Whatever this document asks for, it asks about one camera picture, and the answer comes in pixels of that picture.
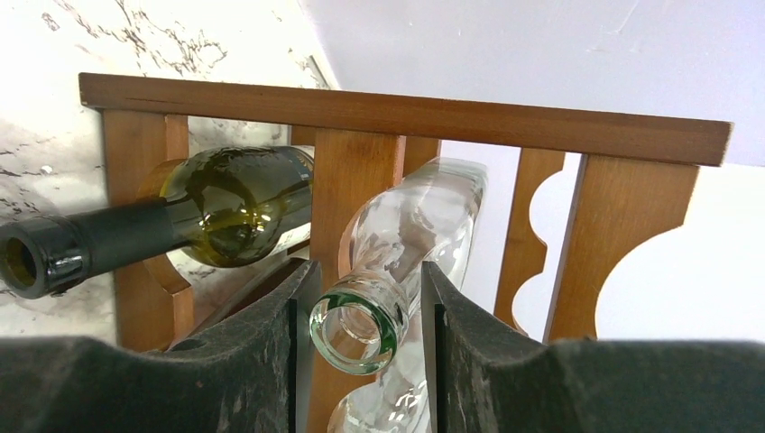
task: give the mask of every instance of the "white ceiling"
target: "white ceiling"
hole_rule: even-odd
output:
[[[765,166],[761,0],[300,0],[349,90],[736,123]]]

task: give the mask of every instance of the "wooden post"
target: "wooden post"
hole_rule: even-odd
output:
[[[437,138],[407,137],[406,141],[404,176],[410,175],[441,153],[441,141]]]
[[[106,110],[104,136],[112,206],[135,202],[139,188],[159,164],[189,156],[184,115]],[[194,327],[194,294],[189,284],[167,256],[147,262],[115,271],[117,340],[139,352],[167,348]]]
[[[547,178],[563,169],[565,152],[522,149],[515,176],[510,222],[504,241],[504,256],[499,288],[494,304],[494,315],[523,332],[512,315],[512,302],[528,279],[541,273],[545,267],[547,245],[537,237],[531,227],[530,206],[534,193]]]
[[[348,246],[341,245],[341,239],[358,210],[370,198],[401,182],[403,155],[402,137],[318,130],[310,257],[321,263],[323,290],[342,276],[338,255],[347,257]],[[342,373],[320,355],[316,360],[309,431],[325,433],[340,400],[373,377]]]
[[[636,246],[683,225],[698,167],[582,156],[545,341],[596,336],[608,274]]]
[[[293,146],[312,146],[316,142],[317,128],[310,126],[300,126],[298,124],[290,126],[290,144]]]

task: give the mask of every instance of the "empty bottle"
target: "empty bottle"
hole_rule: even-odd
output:
[[[427,430],[420,268],[434,262],[461,287],[485,187],[483,165],[437,158],[361,211],[352,271],[321,297],[310,329],[338,369],[378,374],[340,402],[328,431]]]

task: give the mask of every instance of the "bottle neck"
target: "bottle neck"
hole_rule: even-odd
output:
[[[281,207],[281,226],[284,231],[306,224],[306,211],[311,209],[312,194],[306,194],[306,187],[312,186],[313,180],[303,180],[289,186],[277,197],[264,201],[263,207]]]
[[[36,217],[0,227],[0,276],[17,295],[36,299],[182,244],[161,199]]]
[[[388,280],[390,284],[401,286],[405,281],[410,280],[412,273],[419,269],[422,261],[429,254],[429,251],[423,251],[407,245],[404,245],[402,248],[401,253],[395,256],[395,260],[381,260],[382,257],[390,259],[391,256],[380,254],[380,251],[363,253],[354,262],[354,267],[349,274],[373,273],[378,278]],[[407,300],[412,300],[417,294],[409,290],[403,290],[402,292]]]
[[[185,197],[164,202],[164,209],[172,226],[172,232],[179,241],[179,247],[200,238],[204,232],[205,216],[191,198]]]
[[[397,285],[375,272],[338,281],[311,311],[318,351],[350,374],[372,374],[396,355],[406,335],[408,301]]]

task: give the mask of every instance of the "wooden rail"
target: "wooden rail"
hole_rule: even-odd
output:
[[[720,165],[731,124],[539,106],[82,73],[82,105]]]

